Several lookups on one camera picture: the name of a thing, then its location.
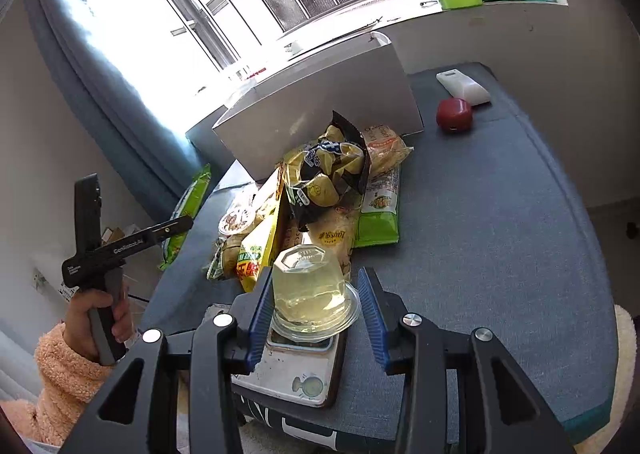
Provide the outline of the pink fleece sleeve forearm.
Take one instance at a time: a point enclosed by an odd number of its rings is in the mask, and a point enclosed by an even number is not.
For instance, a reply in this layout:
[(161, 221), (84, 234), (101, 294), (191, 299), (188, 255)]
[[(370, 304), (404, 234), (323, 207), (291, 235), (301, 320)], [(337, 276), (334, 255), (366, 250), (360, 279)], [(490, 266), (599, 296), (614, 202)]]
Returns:
[(3, 413), (20, 436), (52, 448), (64, 443), (112, 371), (70, 348), (64, 331), (65, 324), (60, 323), (39, 339), (34, 358), (42, 390), (37, 402), (1, 402)]

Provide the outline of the left hand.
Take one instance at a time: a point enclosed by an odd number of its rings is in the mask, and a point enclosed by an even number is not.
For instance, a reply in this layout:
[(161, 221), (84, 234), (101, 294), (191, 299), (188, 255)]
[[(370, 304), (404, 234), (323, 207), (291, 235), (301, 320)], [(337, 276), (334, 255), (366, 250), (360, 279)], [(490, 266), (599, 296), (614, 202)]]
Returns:
[(112, 335), (119, 344), (123, 344), (134, 336), (134, 321), (130, 314), (126, 287), (120, 292), (120, 299), (116, 305), (113, 305), (112, 296), (104, 291), (96, 289), (78, 291), (70, 299), (64, 318), (65, 343), (80, 356), (96, 363), (99, 362), (99, 351), (93, 339), (89, 312), (101, 307), (107, 307), (113, 312), (115, 324), (112, 327)]

